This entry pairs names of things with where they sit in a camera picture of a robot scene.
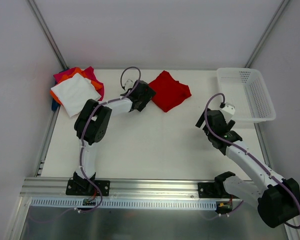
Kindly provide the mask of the red t shirt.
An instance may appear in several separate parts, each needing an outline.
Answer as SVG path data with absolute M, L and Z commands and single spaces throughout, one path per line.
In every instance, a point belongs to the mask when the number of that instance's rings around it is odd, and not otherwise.
M 148 85 L 156 93 L 152 101 L 165 113 L 192 96 L 188 85 L 175 80 L 165 70 Z

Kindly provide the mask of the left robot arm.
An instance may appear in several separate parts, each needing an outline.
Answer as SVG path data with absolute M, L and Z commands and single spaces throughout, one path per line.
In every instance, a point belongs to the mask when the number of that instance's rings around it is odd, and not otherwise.
M 68 181 L 67 195 L 87 196 L 97 191 L 94 181 L 98 143 L 104 138 L 111 117 L 135 110 L 141 112 L 155 95 L 148 83 L 137 80 L 118 98 L 104 102 L 87 100 L 74 124 L 80 141 L 79 164 Z

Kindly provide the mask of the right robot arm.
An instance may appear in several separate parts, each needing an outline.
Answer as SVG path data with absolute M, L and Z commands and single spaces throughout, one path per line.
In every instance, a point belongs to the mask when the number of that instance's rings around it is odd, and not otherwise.
M 253 183 L 247 183 L 231 171 L 214 178 L 204 191 L 210 196 L 232 195 L 254 207 L 263 222 L 271 228 L 300 217 L 300 186 L 293 178 L 285 179 L 248 150 L 242 137 L 232 130 L 234 120 L 226 120 L 221 110 L 207 108 L 196 127 L 201 128 L 212 146 L 235 162 Z

